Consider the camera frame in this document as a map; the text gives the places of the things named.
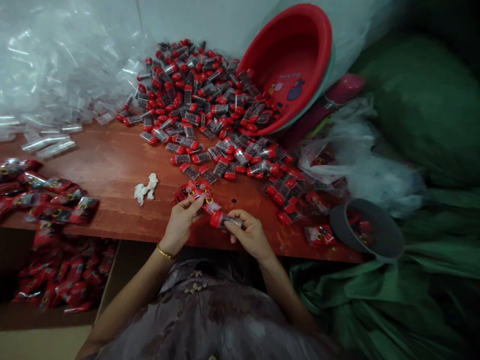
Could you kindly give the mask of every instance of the hand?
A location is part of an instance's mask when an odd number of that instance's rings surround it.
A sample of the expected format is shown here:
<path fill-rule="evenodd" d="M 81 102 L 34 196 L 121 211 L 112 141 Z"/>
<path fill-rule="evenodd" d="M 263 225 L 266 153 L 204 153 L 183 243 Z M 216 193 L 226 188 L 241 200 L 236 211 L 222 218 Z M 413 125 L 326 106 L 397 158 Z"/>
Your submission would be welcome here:
<path fill-rule="evenodd" d="M 190 236 L 190 226 L 200 219 L 205 194 L 197 200 L 188 197 L 171 209 L 170 220 L 166 226 L 165 235 L 160 241 L 160 249 L 172 256 L 176 256 Z"/>
<path fill-rule="evenodd" d="M 241 219 L 243 221 L 243 226 L 245 227 L 245 230 L 242 230 L 233 222 L 225 221 L 224 225 L 231 233 L 230 241 L 232 244 L 238 239 L 245 250 L 247 250 L 248 253 L 259 263 L 275 257 L 274 251 L 262 229 L 262 223 L 260 220 L 253 217 L 245 210 L 232 210 L 228 213 L 228 216 Z"/>

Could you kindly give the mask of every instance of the green cloth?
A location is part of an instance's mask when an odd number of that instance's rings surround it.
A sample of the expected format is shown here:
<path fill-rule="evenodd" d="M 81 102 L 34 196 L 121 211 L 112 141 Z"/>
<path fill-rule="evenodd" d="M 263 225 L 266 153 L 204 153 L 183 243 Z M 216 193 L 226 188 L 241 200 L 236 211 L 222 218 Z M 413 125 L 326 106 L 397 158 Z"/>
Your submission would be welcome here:
<path fill-rule="evenodd" d="M 290 280 L 327 332 L 369 359 L 465 359 L 480 329 L 480 87 L 437 40 L 388 36 L 352 72 L 366 78 L 376 126 L 428 183 L 427 204 L 400 223 L 405 256 Z"/>

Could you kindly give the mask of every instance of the red plastic basin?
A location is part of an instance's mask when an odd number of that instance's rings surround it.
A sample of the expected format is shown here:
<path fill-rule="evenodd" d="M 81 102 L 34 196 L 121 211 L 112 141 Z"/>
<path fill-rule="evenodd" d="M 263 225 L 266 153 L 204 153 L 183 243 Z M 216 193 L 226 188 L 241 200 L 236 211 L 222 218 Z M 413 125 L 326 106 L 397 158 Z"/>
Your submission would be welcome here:
<path fill-rule="evenodd" d="M 331 50 L 330 21 L 318 6 L 298 4 L 275 16 L 252 41 L 238 71 L 254 70 L 252 82 L 271 94 L 282 117 L 258 131 L 240 131 L 262 136 L 290 122 L 318 91 Z"/>

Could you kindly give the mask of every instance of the floor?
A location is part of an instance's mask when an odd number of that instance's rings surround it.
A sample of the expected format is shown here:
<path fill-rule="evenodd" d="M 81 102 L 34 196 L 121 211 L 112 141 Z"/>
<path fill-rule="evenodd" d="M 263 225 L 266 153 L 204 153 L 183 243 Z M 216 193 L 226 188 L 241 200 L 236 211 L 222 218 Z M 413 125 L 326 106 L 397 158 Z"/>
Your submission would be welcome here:
<path fill-rule="evenodd" d="M 0 360 L 73 360 L 91 329 L 84 325 L 0 331 Z"/>

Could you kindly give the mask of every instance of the brown tabletop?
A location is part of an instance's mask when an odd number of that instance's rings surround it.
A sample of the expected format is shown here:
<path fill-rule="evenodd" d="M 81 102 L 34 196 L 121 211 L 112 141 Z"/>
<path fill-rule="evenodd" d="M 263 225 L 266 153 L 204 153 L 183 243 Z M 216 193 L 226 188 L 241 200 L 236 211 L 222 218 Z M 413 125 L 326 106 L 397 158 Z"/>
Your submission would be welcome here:
<path fill-rule="evenodd" d="M 45 177 L 59 176 L 79 184 L 100 206 L 89 225 L 67 224 L 63 232 L 114 239 L 158 242 L 165 231 L 172 209 L 171 200 L 177 187 L 189 180 L 177 166 L 170 164 L 171 153 L 163 144 L 150 146 L 139 137 L 141 126 L 127 128 L 114 120 L 100 126 L 84 126 L 84 131 L 72 134 L 78 147 L 56 158 L 44 161 L 39 173 Z M 195 130 L 197 140 L 208 148 L 218 139 L 209 141 Z M 0 143 L 2 158 L 35 158 L 20 149 L 25 143 L 19 134 L 12 142 Z M 215 167 L 213 161 L 207 165 Z M 143 206 L 134 198 L 135 186 L 149 182 L 156 173 L 159 183 L 155 200 Z M 285 226 L 277 219 L 279 208 L 261 192 L 265 180 L 237 174 L 234 181 L 220 179 L 212 184 L 213 197 L 227 213 L 244 209 L 261 220 L 265 234 L 274 252 L 279 256 L 362 263 L 365 256 L 343 244 L 317 249 L 305 240 L 303 228 L 326 223 L 325 217 L 306 218 Z M 34 223 L 22 222 L 23 213 L 10 214 L 0 226 L 35 229 Z M 231 244 L 229 235 L 210 226 L 207 217 L 195 223 L 187 245 L 223 250 L 241 250 L 239 243 Z"/>

